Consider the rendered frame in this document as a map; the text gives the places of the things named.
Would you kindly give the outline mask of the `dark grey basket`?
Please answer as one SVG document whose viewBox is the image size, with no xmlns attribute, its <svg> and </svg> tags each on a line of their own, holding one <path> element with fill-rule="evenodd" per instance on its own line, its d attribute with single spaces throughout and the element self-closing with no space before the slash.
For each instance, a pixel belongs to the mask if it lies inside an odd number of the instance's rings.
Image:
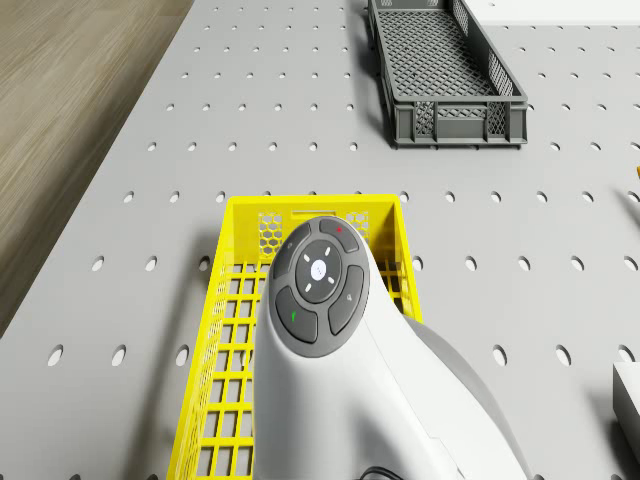
<svg viewBox="0 0 640 480">
<path fill-rule="evenodd" d="M 368 0 L 399 146 L 523 145 L 528 98 L 465 0 Z"/>
</svg>

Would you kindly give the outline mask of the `grey cube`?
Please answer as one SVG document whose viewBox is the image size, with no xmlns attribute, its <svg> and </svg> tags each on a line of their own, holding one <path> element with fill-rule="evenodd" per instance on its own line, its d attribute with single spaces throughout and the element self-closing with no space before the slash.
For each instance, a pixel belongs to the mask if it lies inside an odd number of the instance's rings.
<svg viewBox="0 0 640 480">
<path fill-rule="evenodd" d="M 622 431 L 640 463 L 640 363 L 613 365 L 613 409 Z"/>
</svg>

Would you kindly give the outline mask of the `white board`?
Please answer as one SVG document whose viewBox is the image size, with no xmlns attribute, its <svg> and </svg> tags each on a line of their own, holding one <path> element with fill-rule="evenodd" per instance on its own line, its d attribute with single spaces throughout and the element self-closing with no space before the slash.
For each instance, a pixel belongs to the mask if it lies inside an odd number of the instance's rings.
<svg viewBox="0 0 640 480">
<path fill-rule="evenodd" d="M 640 0 L 465 0 L 483 24 L 640 25 Z"/>
</svg>

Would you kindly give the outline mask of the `yellow basket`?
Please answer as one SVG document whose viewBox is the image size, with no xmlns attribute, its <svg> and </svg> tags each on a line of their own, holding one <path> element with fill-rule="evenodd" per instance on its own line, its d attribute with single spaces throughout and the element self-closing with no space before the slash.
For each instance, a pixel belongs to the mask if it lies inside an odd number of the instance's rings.
<svg viewBox="0 0 640 480">
<path fill-rule="evenodd" d="M 422 319 L 400 200 L 390 194 L 238 196 L 227 203 L 167 480 L 251 480 L 255 325 L 282 241 L 321 215 L 350 223 L 372 249 L 396 307 Z"/>
</svg>

